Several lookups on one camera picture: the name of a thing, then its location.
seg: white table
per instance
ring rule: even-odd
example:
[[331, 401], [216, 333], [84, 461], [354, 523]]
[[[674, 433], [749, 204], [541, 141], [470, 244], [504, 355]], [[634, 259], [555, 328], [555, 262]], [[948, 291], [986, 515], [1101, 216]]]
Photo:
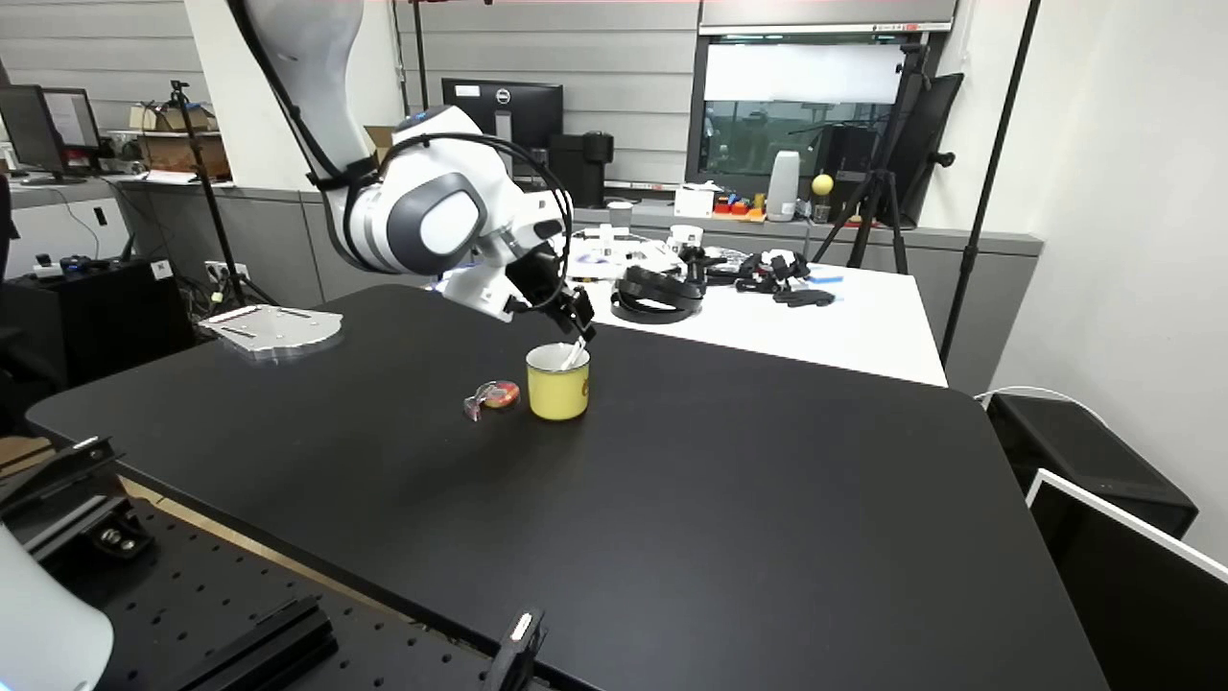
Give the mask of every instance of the white table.
[[808, 275], [841, 279], [822, 284], [836, 302], [781, 307], [768, 291], [716, 284], [684, 321], [624, 321], [611, 311], [611, 284], [586, 291], [607, 328], [948, 387], [912, 275], [836, 265], [815, 265]]

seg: black table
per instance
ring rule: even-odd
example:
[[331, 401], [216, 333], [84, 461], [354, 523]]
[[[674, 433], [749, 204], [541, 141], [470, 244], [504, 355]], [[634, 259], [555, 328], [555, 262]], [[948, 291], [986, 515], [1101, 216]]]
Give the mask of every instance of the black table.
[[204, 344], [42, 402], [128, 474], [412, 613], [597, 689], [1101, 689], [1092, 651], [954, 393], [603, 329], [577, 426], [478, 426], [545, 319], [342, 300], [296, 367]]

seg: tripod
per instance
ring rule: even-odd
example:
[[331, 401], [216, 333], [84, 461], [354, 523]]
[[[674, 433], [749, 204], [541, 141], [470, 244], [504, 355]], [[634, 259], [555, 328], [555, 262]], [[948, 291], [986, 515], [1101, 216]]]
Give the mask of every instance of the tripod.
[[836, 233], [853, 224], [853, 216], [858, 216], [853, 250], [849, 250], [849, 265], [858, 268], [870, 244], [870, 230], [875, 230], [875, 216], [887, 198], [887, 216], [878, 218], [890, 230], [890, 250], [893, 250], [893, 273], [910, 273], [910, 250], [904, 250], [904, 233], [903, 233], [903, 216], [896, 216], [896, 179], [893, 179], [893, 145], [896, 136], [904, 127], [904, 117], [912, 110], [912, 101], [921, 92], [921, 70], [923, 70], [923, 47], [921, 44], [904, 44], [903, 47], [904, 63], [903, 63], [903, 79], [893, 92], [893, 108], [890, 120], [875, 141], [870, 166], [868, 172], [858, 172], [858, 187], [853, 197], [853, 204], [845, 209], [845, 216], [832, 224], [832, 230], [822, 239], [815, 262], [822, 262], [830, 255], [830, 244], [836, 242]]

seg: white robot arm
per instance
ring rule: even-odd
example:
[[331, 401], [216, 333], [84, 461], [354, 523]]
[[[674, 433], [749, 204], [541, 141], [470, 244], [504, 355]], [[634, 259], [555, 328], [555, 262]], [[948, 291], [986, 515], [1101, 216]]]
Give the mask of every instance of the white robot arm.
[[311, 179], [334, 216], [334, 244], [367, 273], [436, 275], [436, 291], [492, 319], [545, 311], [589, 338], [589, 302], [548, 244], [568, 230], [555, 197], [524, 197], [474, 122], [445, 108], [394, 129], [371, 159], [346, 110], [355, 0], [225, 0], [253, 49]]

